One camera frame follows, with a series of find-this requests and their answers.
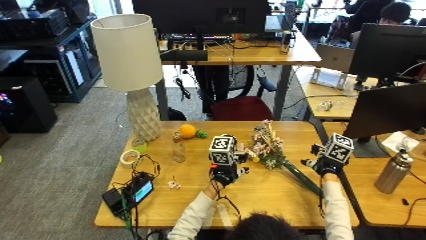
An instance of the metal water bottle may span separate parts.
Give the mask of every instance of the metal water bottle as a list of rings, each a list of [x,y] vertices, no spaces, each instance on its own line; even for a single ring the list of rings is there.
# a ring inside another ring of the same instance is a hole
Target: metal water bottle
[[[412,169],[413,158],[405,149],[389,160],[385,169],[374,183],[376,188],[384,193],[393,193],[402,179]]]
[[[185,161],[185,142],[180,132],[173,133],[173,160],[179,163]]]

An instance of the white lampshade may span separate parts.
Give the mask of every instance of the white lampshade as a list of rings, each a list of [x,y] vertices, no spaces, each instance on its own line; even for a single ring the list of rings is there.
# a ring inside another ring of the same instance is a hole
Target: white lampshade
[[[163,66],[152,19],[120,14],[91,24],[107,87],[135,91],[163,79]]]

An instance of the orange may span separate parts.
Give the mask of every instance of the orange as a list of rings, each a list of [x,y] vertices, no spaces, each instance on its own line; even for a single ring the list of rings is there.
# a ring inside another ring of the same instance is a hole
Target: orange
[[[184,124],[179,129],[183,138],[193,138],[196,136],[196,127],[191,124]]]

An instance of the flower stem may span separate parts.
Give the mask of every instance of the flower stem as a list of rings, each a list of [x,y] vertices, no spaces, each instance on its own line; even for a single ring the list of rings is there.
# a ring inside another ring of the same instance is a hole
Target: flower stem
[[[293,175],[298,178],[305,187],[316,193],[320,197],[324,196],[321,188],[317,184],[306,177],[306,175],[297,169],[297,167],[289,162],[284,161],[282,166],[293,173]]]

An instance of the dark hair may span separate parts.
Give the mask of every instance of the dark hair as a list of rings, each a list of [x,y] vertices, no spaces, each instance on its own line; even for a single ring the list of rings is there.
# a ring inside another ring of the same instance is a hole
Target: dark hair
[[[412,7],[404,2],[386,5],[381,11],[381,18],[404,23],[410,18]]]
[[[265,213],[252,213],[233,230],[227,233],[225,240],[300,240],[301,234],[282,217]]]

